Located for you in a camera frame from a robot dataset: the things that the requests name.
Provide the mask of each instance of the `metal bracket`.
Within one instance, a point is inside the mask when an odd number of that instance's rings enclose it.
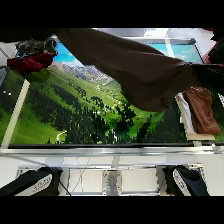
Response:
[[[119,196],[122,192],[120,170],[104,170],[102,177],[102,192],[104,196]]]

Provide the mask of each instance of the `dark brown fabric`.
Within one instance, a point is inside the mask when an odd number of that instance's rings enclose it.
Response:
[[[184,92],[184,98],[191,110],[191,120],[198,134],[221,134],[212,112],[211,93],[205,88],[189,88]]]
[[[57,36],[83,64],[117,80],[130,103],[142,110],[164,110],[177,93],[200,86],[191,64],[150,46],[86,28],[63,29]]]

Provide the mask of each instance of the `beige strip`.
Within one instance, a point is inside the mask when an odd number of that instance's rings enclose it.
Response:
[[[26,94],[27,94],[28,89],[29,89],[29,86],[30,86],[30,83],[27,80],[25,80],[24,83],[23,83],[22,89],[20,91],[18,100],[16,102],[14,111],[12,113],[11,119],[9,121],[7,130],[5,132],[5,136],[4,136],[3,141],[2,141],[1,149],[4,150],[4,151],[2,151],[4,153],[6,153],[6,150],[9,146],[10,141],[11,141],[11,138],[12,138],[17,120],[19,118],[20,111],[22,109],[23,103],[24,103],[25,98],[26,98]]]

